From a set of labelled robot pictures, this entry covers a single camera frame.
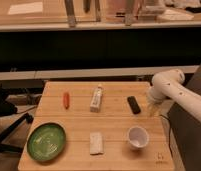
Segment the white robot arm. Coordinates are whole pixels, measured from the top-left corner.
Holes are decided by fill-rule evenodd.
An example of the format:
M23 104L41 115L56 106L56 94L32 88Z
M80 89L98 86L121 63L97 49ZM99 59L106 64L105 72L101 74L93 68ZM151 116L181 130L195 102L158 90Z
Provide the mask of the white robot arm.
M183 109L201 122L201 95L185 88L185 75L180 69L156 73L147 91L150 103L162 103L167 97L173 99Z

